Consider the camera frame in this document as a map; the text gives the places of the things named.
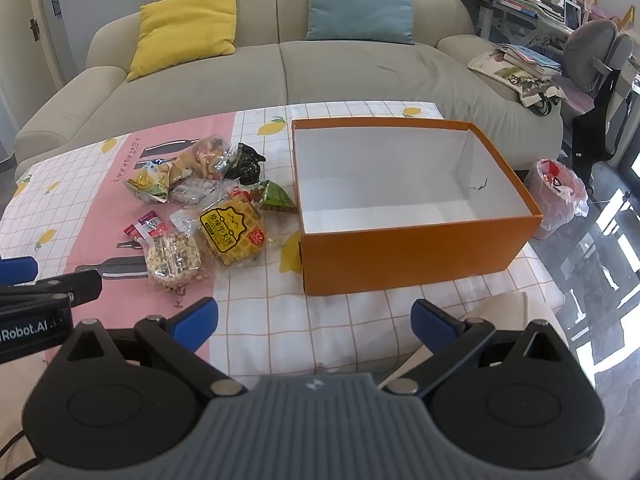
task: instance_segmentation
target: box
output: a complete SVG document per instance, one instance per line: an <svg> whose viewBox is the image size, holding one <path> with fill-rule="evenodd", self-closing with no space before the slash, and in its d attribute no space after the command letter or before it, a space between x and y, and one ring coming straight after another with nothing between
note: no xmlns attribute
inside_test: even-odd
<svg viewBox="0 0 640 480"><path fill-rule="evenodd" d="M505 269L542 213L473 124L292 124L305 292L347 294Z"/></svg>

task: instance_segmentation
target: white grid tablecloth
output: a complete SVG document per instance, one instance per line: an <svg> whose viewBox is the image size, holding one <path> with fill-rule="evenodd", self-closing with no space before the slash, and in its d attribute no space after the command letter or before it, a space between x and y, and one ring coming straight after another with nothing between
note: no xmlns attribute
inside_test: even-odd
<svg viewBox="0 0 640 480"><path fill-rule="evenodd" d="M419 108L418 114L412 110L417 117L442 118L433 103L288 105L237 112L231 138L264 154L264 178L277 182L293 197L291 120L402 117L407 108ZM285 118L287 128L259 136L258 129L276 117ZM33 166L28 172L30 182L12 199L0 221L2 257L33 255L40 264L40 278L62 272L91 202L127 137L114 139L107 153L100 142ZM59 184L48 190L52 181ZM154 209L161 214L160 206ZM269 214L266 229L269 237L284 240L300 229L300 220L298 215ZM55 230L55 235L36 250L37 241L49 230ZM217 275L212 294L220 320L208 341L209 361L247 386L263 374L390 369L420 346L409 319L417 298L427 298L461 317L484 298L510 290L526 292L552 309L564 302L529 244L508 269L496 274L322 298L304 294L300 274L280 272L280 247L272 245L250 266Z"/></svg>

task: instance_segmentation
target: yellow pillow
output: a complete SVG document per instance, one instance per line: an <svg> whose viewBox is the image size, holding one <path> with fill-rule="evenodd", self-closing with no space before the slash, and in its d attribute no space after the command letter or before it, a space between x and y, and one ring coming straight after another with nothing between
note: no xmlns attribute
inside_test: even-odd
<svg viewBox="0 0 640 480"><path fill-rule="evenodd" d="M140 7L140 38L127 81L163 68L233 54L236 0L161 0Z"/></svg>

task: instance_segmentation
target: blue pillow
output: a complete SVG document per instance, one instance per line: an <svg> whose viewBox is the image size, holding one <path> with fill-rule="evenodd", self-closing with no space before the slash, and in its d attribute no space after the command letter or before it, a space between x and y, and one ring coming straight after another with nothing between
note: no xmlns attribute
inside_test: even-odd
<svg viewBox="0 0 640 480"><path fill-rule="evenodd" d="M308 40L414 44L411 0L309 0Z"/></svg>

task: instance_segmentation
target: yellow label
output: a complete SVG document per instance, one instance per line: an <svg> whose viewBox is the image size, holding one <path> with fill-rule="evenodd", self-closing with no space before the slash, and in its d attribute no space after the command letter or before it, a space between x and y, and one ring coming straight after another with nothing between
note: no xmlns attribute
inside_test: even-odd
<svg viewBox="0 0 640 480"><path fill-rule="evenodd" d="M221 253L235 247L246 231L244 215L231 206L204 213L200 216L200 223L210 243Z"/></svg>

